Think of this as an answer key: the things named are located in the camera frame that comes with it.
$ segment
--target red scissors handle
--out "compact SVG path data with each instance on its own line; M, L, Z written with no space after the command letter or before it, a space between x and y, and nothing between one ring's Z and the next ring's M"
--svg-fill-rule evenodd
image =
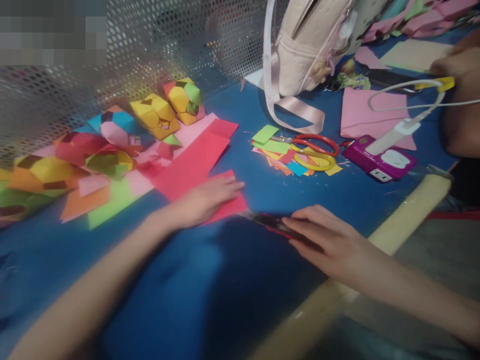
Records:
M329 152L327 150L324 150L321 147L315 145L314 143L312 143L310 141L306 141L304 139L316 139L316 140L323 141L324 143L328 144L333 149L333 152ZM293 144L303 144L305 146L308 146L310 149L315 150L317 153L327 154L327 155L330 155L330 156L333 156L333 157L336 157L338 154L340 154L339 146L332 139L329 139L328 137L325 137L325 136L322 136L322 135L300 134L300 135L297 135L293 138L292 143Z

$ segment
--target metal mesh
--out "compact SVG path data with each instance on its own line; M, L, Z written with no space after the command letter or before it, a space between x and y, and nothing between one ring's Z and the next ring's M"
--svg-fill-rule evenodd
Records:
M206 99L262 67L267 0L109 0L107 65L3 66L0 167L189 76ZM276 24L288 0L277 1Z

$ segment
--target purple power bank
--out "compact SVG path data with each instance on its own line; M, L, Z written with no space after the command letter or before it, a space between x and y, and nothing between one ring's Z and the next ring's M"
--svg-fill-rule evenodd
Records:
M360 136L343 151L343 156L381 183L401 179L417 164L416 158L393 147L378 155L370 154L365 148L374 141L370 135Z

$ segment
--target scissors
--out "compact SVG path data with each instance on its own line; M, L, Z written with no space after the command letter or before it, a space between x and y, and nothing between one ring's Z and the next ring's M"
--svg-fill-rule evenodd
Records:
M271 138L272 140L279 141L282 143L286 144L291 144L290 149L295 151L298 154L303 154L307 155L310 157L314 158L319 158L319 159L324 159L328 161L328 165L326 166L314 166L310 165L309 163L306 163L303 161L298 155L295 155L293 158L296 160L297 163L302 165L303 167L313 170L313 171L327 171L333 168L337 163L335 162L335 158L338 154L340 154L340 148L339 146L331 139L328 137L322 136L322 135L317 135L317 134L300 134L295 137L276 137L273 136ZM305 139L316 139L323 141L324 143L330 145L330 147L333 149L333 152L326 151L322 149L321 147L315 145L314 143L307 141ZM305 145L306 148L301 149L299 147L296 147L294 144L302 144Z

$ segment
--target backpack strap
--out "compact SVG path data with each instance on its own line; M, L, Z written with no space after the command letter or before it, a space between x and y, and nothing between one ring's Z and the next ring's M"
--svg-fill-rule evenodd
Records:
M275 0L268 0L263 30L263 87L266 107L272 119L280 126L303 134L318 134L324 127L325 113L310 106L296 97L280 98L280 62L275 50L272 51L272 21L275 10ZM275 114L275 105L303 118L311 123L305 127L293 127L280 120Z

